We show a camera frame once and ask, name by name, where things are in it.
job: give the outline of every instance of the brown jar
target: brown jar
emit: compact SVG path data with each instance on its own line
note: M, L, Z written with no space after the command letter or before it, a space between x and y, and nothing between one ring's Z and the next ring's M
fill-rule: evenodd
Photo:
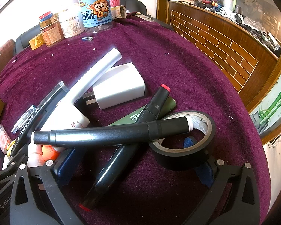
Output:
M59 20L40 29L40 31L42 33L46 46L48 47L53 46L64 39L64 34L62 32Z

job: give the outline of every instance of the pink container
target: pink container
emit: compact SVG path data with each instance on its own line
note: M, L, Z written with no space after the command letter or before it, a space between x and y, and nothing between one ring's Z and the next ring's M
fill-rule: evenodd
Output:
M109 0L110 7L117 7L120 5L120 0Z

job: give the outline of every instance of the green case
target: green case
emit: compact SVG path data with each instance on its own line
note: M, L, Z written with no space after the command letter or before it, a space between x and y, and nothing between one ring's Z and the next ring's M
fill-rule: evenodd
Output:
M139 117L141 111L145 108L145 106L146 105L137 109L133 113L130 113L127 116L124 116L123 118L119 119L118 121L115 121L114 123L112 123L110 125L134 124L136 122L137 118ZM172 97L168 97L160 111L158 119L163 118L167 113L169 113L175 107L176 107L176 101Z

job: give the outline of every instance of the orange bottle cap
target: orange bottle cap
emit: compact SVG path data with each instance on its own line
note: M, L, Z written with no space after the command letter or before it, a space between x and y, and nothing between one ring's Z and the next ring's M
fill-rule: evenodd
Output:
M44 145L42 147L42 152L42 157L45 162L48 160L55 160L59 156L59 152L53 149L50 145Z

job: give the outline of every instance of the cartoon chicken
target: cartoon chicken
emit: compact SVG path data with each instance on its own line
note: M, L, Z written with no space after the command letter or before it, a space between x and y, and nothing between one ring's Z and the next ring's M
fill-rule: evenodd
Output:
M100 21L109 14L109 2L107 0L97 0L88 5L87 9L91 10L92 14L97 15L97 19Z

